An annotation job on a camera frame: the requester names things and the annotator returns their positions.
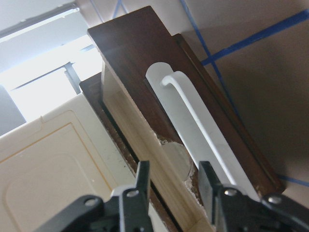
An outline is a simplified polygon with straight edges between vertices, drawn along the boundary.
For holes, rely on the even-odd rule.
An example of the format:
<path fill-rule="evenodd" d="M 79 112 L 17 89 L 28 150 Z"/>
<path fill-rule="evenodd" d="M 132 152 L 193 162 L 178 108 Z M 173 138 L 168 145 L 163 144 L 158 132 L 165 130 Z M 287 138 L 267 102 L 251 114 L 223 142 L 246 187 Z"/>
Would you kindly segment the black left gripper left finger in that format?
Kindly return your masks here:
<path fill-rule="evenodd" d="M 140 161 L 136 176 L 136 190 L 138 190 L 139 193 L 135 199 L 137 209 L 135 210 L 134 216 L 134 219 L 137 220 L 137 231 L 139 232 L 151 231 L 151 220 L 148 214 L 150 187 L 149 171 L 150 162 Z"/>

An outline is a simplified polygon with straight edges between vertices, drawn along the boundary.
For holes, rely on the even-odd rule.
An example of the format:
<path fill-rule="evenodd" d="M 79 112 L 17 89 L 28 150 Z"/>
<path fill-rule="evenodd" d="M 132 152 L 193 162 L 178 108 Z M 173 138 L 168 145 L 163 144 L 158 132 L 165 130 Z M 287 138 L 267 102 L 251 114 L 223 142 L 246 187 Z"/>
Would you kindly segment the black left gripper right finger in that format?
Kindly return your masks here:
<path fill-rule="evenodd" d="M 216 225 L 218 219 L 219 198 L 221 181 L 215 173 L 209 161 L 200 161 L 198 170 L 198 190 L 204 209 L 212 225 Z"/>

